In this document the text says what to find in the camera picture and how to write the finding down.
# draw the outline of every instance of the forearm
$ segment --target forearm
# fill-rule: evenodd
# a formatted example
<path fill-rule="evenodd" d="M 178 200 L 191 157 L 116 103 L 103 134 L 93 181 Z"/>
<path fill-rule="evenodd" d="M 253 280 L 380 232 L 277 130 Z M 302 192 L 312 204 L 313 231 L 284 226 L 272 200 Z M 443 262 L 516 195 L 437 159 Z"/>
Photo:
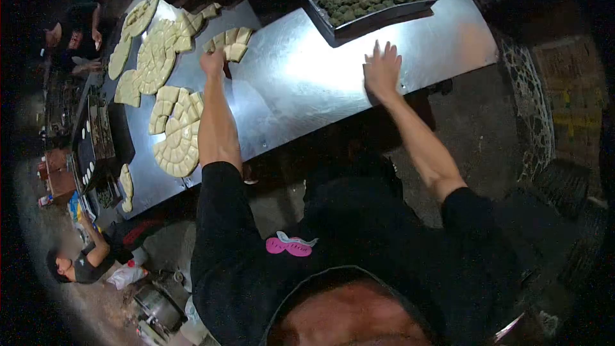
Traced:
<path fill-rule="evenodd" d="M 443 202 L 452 191 L 466 186 L 446 147 L 402 96 L 384 105 L 421 179 L 438 200 Z"/>
<path fill-rule="evenodd" d="M 104 240 L 103 235 L 94 228 L 91 221 L 86 222 L 85 219 L 89 219 L 89 218 L 84 218 L 82 226 L 85 228 L 90 239 L 94 241 L 94 244 L 96 245 L 96 247 L 97 248 L 108 248 L 109 244 L 107 243 L 106 240 Z"/>
<path fill-rule="evenodd" d="M 226 161 L 242 172 L 241 151 L 235 119 L 223 89 L 222 72 L 209 75 L 203 93 L 203 113 L 199 125 L 201 166 Z"/>
<path fill-rule="evenodd" d="M 96 10 L 92 13 L 92 30 L 98 30 L 100 23 L 100 4 L 96 5 Z"/>

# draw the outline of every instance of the person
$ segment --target person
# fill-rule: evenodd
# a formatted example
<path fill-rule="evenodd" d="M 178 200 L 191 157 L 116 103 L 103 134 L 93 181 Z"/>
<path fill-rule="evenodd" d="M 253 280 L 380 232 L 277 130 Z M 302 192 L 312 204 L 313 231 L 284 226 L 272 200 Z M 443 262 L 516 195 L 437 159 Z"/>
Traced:
<path fill-rule="evenodd" d="M 365 87 L 441 203 L 442 229 L 417 224 L 390 162 L 358 150 L 349 166 L 306 181 L 301 222 L 262 240 L 243 188 L 223 56 L 206 53 L 200 63 L 207 81 L 191 277 L 197 312 L 220 344 L 474 345 L 514 318 L 516 255 L 492 203 L 467 187 L 397 92 L 395 46 L 381 51 L 376 42 L 365 56 Z"/>
<path fill-rule="evenodd" d="M 43 30 L 41 56 L 53 51 L 53 63 L 65 72 L 77 75 L 98 70 L 103 35 L 99 30 L 101 7 L 96 2 L 71 5 L 49 28 Z"/>
<path fill-rule="evenodd" d="M 102 18 L 100 0 L 73 0 L 60 20 L 42 31 L 41 57 L 73 75 L 100 70 L 100 50 L 116 19 Z"/>
<path fill-rule="evenodd" d="M 116 260 L 121 264 L 127 263 L 132 259 L 132 251 L 141 247 L 148 236 L 170 223 L 161 215 L 134 218 L 113 222 L 105 233 L 100 233 L 92 225 L 89 215 L 80 221 L 91 242 L 75 260 L 60 247 L 53 247 L 47 253 L 47 267 L 59 283 L 95 283 Z"/>

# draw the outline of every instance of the concrete floor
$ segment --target concrete floor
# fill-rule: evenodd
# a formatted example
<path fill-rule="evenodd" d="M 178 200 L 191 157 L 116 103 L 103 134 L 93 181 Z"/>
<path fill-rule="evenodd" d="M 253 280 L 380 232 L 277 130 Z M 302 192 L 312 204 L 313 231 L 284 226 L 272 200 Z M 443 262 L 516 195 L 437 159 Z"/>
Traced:
<path fill-rule="evenodd" d="M 515 184 L 521 163 L 511 94 L 495 65 L 454 78 L 452 87 L 448 95 L 429 96 L 436 134 L 451 151 L 470 187 L 500 198 Z M 438 204 L 421 184 L 386 112 L 377 107 L 250 161 L 259 179 L 258 184 L 247 186 L 250 205 L 263 237 L 303 217 L 305 175 L 329 153 L 343 155 L 348 139 L 357 137 L 392 159 L 408 204 L 426 225 L 441 226 Z M 90 286 L 58 286 L 51 280 L 43 261 L 49 245 L 60 236 L 73 243 L 76 254 L 79 243 L 65 207 L 40 210 L 36 206 L 37 196 L 44 194 L 36 177 L 36 161 L 21 162 L 14 169 L 13 179 L 20 180 L 15 183 L 22 211 L 20 225 L 39 279 L 61 308 L 63 320 L 77 324 L 71 326 L 76 340 L 101 345 L 139 344 L 133 289 L 118 292 L 101 281 Z M 186 215 L 194 214 L 195 191 L 180 197 Z M 118 218 L 111 210 L 106 215 Z M 150 267 L 187 272 L 194 235 L 194 222 L 186 221 L 151 236 L 144 245 L 151 257 Z"/>

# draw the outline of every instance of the hand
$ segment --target hand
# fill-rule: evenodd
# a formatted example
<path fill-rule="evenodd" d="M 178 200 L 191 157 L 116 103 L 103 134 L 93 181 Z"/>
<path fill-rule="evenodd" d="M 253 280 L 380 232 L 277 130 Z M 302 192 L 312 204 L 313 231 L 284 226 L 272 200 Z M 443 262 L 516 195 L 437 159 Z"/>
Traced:
<path fill-rule="evenodd" d="M 224 52 L 221 48 L 216 50 L 213 54 L 204 52 L 203 55 L 201 55 L 199 63 L 201 64 L 201 70 L 207 74 L 207 77 L 210 75 L 219 75 L 225 66 Z"/>
<path fill-rule="evenodd" d="M 373 56 L 365 55 L 365 88 L 384 105 L 400 97 L 397 81 L 401 66 L 402 57 L 397 55 L 397 47 L 391 47 L 390 42 L 386 42 L 384 54 L 380 53 L 380 45 L 376 41 Z"/>
<path fill-rule="evenodd" d="M 87 211 L 83 211 L 83 215 L 81 215 L 81 218 L 79 219 L 79 223 L 81 223 L 81 225 L 85 228 L 85 227 L 93 227 L 92 226 L 92 218 L 90 218 L 90 215 Z"/>
<path fill-rule="evenodd" d="M 100 46 L 103 44 L 103 35 L 97 29 L 92 29 L 92 39 L 96 43 L 96 51 L 100 50 Z"/>

